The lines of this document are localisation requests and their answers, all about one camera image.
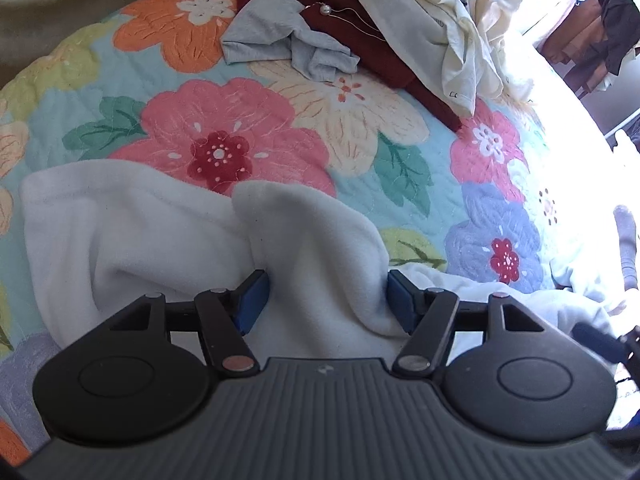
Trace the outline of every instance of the purple flower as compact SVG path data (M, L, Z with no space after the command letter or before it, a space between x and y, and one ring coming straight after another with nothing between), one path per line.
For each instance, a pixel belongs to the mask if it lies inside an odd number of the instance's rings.
M0 362L0 408L31 451L49 439L33 403L31 386L40 367L59 351L48 333L35 334L20 341Z
M543 271L540 234L519 202L508 202L493 184L462 185L469 220L445 238L447 272L476 282L503 282L521 292L539 290Z

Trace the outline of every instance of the bed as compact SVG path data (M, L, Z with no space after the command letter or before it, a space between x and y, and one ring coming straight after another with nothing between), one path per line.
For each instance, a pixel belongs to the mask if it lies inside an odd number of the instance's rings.
M227 195L230 174L304 184L373 222L392 266L617 304L612 154L521 38L510 44L535 79L530 102L478 101L452 132L362 70L326 84L289 61L228 65L218 40L230 18L196 30L183 1L196 0L140 0L82 28L0 91L0 453L11 462L47 440L31 383L59 350L33 296L19 187L68 162L132 160ZM196 149L214 137L230 151Z

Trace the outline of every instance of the dark red garment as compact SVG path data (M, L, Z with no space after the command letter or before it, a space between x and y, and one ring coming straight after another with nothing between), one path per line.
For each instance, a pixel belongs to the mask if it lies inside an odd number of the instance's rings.
M244 7L250 0L238 0L238 9ZM298 0L304 6L308 6L300 15L308 23L309 27L319 32L324 32L348 46L351 51L360 56L360 64L375 73L383 82L391 88L403 88L414 96L438 118L447 128L454 132L460 127L460 119L455 113L429 91L414 75L412 70L396 55L382 35L376 32L375 24L364 10L358 0ZM327 4L334 10L345 10L335 16L325 16L320 13L320 5ZM377 36L372 38L364 34Z

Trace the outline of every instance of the ribbed gray panel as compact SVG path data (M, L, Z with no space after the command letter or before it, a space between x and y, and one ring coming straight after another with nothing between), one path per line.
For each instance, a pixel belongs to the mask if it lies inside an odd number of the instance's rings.
M272 359L225 381L189 424L127 449L54 441L28 480L602 480L629 471L595 439L512 446L455 419L378 360Z

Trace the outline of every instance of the silver screw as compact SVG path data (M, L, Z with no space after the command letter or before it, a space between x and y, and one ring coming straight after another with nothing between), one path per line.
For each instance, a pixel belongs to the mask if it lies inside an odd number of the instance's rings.
M245 372L254 367L255 361L246 355L231 355L222 361L222 365L230 372Z
M431 366L431 362L421 355L403 355L398 359L398 365L409 372L421 372Z

